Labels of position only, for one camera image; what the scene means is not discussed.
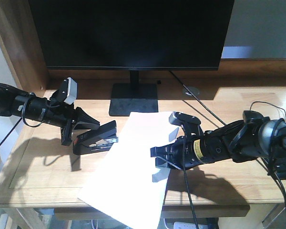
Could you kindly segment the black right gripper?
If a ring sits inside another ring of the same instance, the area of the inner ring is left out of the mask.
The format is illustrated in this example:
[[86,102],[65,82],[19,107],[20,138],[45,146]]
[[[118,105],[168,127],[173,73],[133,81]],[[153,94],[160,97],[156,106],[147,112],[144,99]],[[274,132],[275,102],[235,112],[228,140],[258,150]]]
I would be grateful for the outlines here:
[[155,157],[157,168],[188,170],[222,160],[237,160],[231,142],[238,133],[238,124],[228,124],[214,131],[205,132],[199,125],[194,125],[193,130],[188,124],[183,124],[181,127],[184,136],[179,137],[178,141],[150,149],[150,155]]

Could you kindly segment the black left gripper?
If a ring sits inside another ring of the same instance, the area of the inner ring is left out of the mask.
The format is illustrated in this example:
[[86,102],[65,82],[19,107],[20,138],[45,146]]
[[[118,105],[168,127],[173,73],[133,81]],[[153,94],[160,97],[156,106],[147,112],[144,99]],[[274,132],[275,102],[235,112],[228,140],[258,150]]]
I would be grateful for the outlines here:
[[26,101],[26,119],[39,121],[39,124],[49,124],[61,128],[61,144],[69,146],[72,143],[72,128],[74,114],[74,130],[97,130],[100,122],[90,117],[84,110],[77,107],[74,111],[74,104],[61,104],[51,107],[50,99],[39,98],[31,94]]

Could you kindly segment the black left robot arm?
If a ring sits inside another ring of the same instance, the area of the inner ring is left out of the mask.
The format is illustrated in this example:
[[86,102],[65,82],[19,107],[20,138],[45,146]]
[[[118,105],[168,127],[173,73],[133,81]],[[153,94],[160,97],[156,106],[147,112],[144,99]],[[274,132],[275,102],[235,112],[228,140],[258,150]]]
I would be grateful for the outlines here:
[[74,108],[76,98],[77,83],[70,77],[63,80],[50,99],[0,83],[0,116],[18,116],[25,125],[28,125],[27,119],[37,121],[34,127],[41,124],[58,126],[61,128],[61,144],[69,146],[73,130],[100,127],[100,122],[80,107]]

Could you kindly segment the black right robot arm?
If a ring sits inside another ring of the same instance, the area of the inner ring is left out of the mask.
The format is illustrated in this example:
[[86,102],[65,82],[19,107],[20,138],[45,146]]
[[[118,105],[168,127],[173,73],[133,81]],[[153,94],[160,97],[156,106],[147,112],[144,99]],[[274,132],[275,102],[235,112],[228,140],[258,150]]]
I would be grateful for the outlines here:
[[216,130],[203,131],[201,121],[188,114],[173,112],[169,123],[180,126],[184,136],[174,143],[151,148],[157,167],[188,170],[193,167],[231,159],[236,163],[286,157],[286,122],[271,120],[252,110],[243,118]]

